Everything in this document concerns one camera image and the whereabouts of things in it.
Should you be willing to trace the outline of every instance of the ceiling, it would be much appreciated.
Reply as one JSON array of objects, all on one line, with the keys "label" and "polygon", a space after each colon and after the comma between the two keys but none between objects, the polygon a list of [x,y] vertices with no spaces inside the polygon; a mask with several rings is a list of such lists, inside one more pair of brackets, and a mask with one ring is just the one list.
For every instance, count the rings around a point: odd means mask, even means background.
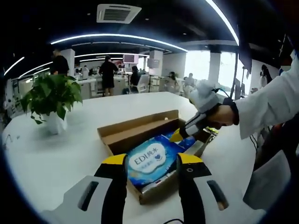
[{"label": "ceiling", "polygon": [[[278,66],[277,59],[285,31],[272,7],[266,5],[264,0],[214,0],[214,2],[230,21],[234,30],[238,31],[239,38],[266,49],[258,54],[256,50],[252,50],[252,56],[264,55],[261,60]],[[142,10],[130,24],[97,23],[97,5],[104,3],[138,6]],[[70,36],[126,34],[174,45],[189,41],[234,40],[222,19],[204,0],[99,0],[96,3],[84,1],[72,5],[60,1],[32,4],[24,2],[18,3],[18,7],[14,2],[7,2],[6,9],[1,12],[0,17],[3,23],[2,30],[5,31],[2,37],[4,40],[1,42],[0,66],[8,69],[19,58],[25,57],[6,75],[9,78],[18,77],[36,66],[50,62],[54,48],[72,48],[76,51],[76,55],[107,52],[140,53],[155,48],[162,48],[168,53],[182,52],[160,43],[127,37],[80,38],[50,44],[52,41]]]}]

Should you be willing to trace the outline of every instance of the led light strip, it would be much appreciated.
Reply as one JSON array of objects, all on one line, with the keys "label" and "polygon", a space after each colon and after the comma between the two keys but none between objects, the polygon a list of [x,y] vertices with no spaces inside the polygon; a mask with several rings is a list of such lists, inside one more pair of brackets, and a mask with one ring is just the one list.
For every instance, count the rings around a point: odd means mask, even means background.
[{"label": "led light strip", "polygon": [[40,72],[43,72],[43,71],[49,70],[49,69],[50,69],[50,68],[46,68],[46,69],[40,70],[40,71],[38,71],[38,72],[34,73],[34,75],[36,75],[37,73],[40,73]]},{"label": "led light strip", "polygon": [[88,54],[88,55],[77,55],[75,57],[85,57],[85,56],[94,56],[94,55],[138,55],[138,56],[149,57],[149,55],[131,54],[131,53],[96,53],[96,54]]},{"label": "led light strip", "polygon": [[[122,57],[112,57],[111,60],[122,60]],[[104,58],[95,58],[95,59],[86,59],[86,60],[81,60],[80,62],[88,62],[88,61],[100,61],[104,60]]]},{"label": "led light strip", "polygon": [[170,47],[177,48],[179,50],[183,50],[185,52],[188,52],[186,49],[180,48],[180,47],[178,47],[176,45],[173,45],[173,44],[170,44],[170,43],[166,43],[166,42],[163,42],[163,41],[150,39],[150,38],[147,38],[147,37],[134,36],[134,35],[125,35],[125,34],[86,34],[86,35],[72,36],[72,37],[64,38],[64,39],[61,39],[61,40],[58,40],[58,41],[53,41],[51,44],[56,44],[56,43],[60,43],[60,42],[64,42],[64,41],[69,41],[69,40],[73,40],[73,39],[78,39],[78,38],[84,38],[84,37],[94,37],[94,36],[120,36],[120,37],[135,38],[135,39],[152,41],[152,42],[164,44],[164,45],[167,45],[167,46],[170,46]]},{"label": "led light strip", "polygon": [[21,60],[23,60],[25,57],[21,57],[18,61],[16,61],[12,66],[10,66],[5,72],[4,75],[6,75],[17,63],[19,63]]},{"label": "led light strip", "polygon": [[218,6],[212,1],[212,0],[206,0],[206,2],[215,10],[215,12],[221,17],[221,19],[224,21],[225,25],[228,27],[230,33],[233,35],[237,45],[239,46],[239,38],[237,34],[235,33],[232,25],[229,23],[228,19],[225,17],[223,12],[218,8]]},{"label": "led light strip", "polygon": [[34,68],[34,69],[31,69],[31,70],[29,70],[29,71],[26,71],[26,72],[25,72],[23,75],[21,75],[19,78],[21,78],[22,76],[28,74],[28,73],[31,72],[31,71],[34,71],[35,69],[38,69],[38,68],[40,68],[40,67],[43,67],[43,66],[45,66],[45,65],[47,65],[47,64],[51,64],[51,63],[53,63],[53,62],[49,62],[49,63],[46,63],[46,64],[42,64],[42,65],[40,65],[40,66],[37,66],[37,67]]}]

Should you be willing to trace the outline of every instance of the tissue package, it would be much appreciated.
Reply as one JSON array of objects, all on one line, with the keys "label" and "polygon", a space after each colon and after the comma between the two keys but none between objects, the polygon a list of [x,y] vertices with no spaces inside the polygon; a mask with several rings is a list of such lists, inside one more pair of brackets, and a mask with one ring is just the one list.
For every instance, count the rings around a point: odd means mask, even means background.
[{"label": "tissue package", "polygon": [[141,188],[172,171],[177,153],[183,153],[194,143],[193,137],[181,142],[169,142],[174,132],[158,135],[128,153],[128,177]]}]

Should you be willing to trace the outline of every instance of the open cardboard box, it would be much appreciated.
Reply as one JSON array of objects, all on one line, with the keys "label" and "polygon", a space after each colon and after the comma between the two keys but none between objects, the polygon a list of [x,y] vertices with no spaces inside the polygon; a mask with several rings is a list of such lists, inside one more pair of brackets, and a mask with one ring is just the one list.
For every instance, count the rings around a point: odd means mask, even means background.
[{"label": "open cardboard box", "polygon": [[[106,145],[109,155],[127,153],[131,149],[142,144],[156,135],[177,130],[185,123],[178,118],[178,111],[168,111],[152,114],[149,116],[128,120],[119,124],[98,128],[99,136]],[[187,154],[194,154],[200,157],[207,145],[210,134],[201,131],[196,139],[200,140],[185,151]],[[137,198],[140,204],[145,204],[153,198],[161,196],[168,191],[170,186],[176,184],[177,174],[173,172],[165,181],[154,188],[141,193],[128,179],[127,187]]]}]

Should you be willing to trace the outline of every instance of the white table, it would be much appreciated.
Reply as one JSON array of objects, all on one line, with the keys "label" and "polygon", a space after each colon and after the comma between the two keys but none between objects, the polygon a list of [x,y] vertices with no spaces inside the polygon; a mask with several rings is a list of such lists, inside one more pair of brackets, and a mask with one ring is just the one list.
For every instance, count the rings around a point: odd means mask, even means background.
[{"label": "white table", "polygon": [[[7,159],[21,190],[37,211],[52,210],[64,193],[86,175],[93,175],[108,154],[97,128],[169,110],[179,110],[188,120],[195,112],[189,100],[168,92],[121,95],[84,100],[67,114],[68,130],[49,135],[44,124],[30,115],[14,118],[2,135],[10,134]],[[244,195],[248,186],[255,150],[249,139],[241,140],[239,127],[223,127],[202,156],[213,175]],[[183,219],[178,193],[161,203],[139,205],[128,192],[124,223],[163,223]]]}]

